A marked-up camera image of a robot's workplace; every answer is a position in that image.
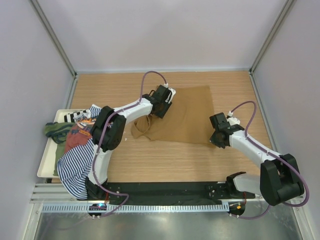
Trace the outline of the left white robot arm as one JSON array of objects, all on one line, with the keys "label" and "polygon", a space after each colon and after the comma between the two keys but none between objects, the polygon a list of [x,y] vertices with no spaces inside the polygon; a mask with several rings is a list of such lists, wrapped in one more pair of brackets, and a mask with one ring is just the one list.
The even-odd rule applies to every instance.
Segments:
[{"label": "left white robot arm", "polygon": [[85,178],[89,200],[101,200],[106,194],[105,186],[111,155],[121,143],[126,125],[148,115],[155,115],[162,119],[172,105],[175,95],[176,90],[164,84],[125,106],[102,108],[90,131],[94,152],[99,151],[99,153],[91,165],[94,170],[90,170]]}]

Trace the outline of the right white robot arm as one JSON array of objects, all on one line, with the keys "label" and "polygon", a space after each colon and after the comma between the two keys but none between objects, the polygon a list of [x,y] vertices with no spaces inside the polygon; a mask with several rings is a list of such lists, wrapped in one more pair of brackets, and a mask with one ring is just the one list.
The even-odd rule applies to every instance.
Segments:
[{"label": "right white robot arm", "polygon": [[225,192],[237,198],[243,192],[260,195],[271,206],[304,195],[296,158],[273,151],[245,132],[240,121],[218,113],[209,117],[214,129],[209,141],[218,148],[231,147],[249,158],[260,169],[259,175],[236,173],[225,185]]}]

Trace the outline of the tan brown tank top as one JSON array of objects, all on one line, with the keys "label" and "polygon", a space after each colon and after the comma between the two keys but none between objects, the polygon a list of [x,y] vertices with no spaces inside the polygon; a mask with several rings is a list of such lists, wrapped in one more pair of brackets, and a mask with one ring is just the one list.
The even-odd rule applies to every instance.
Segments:
[{"label": "tan brown tank top", "polygon": [[210,117],[214,114],[212,93],[208,85],[177,88],[172,105],[163,118],[154,114],[142,116],[131,126],[133,138],[204,145],[210,143],[214,129]]}]

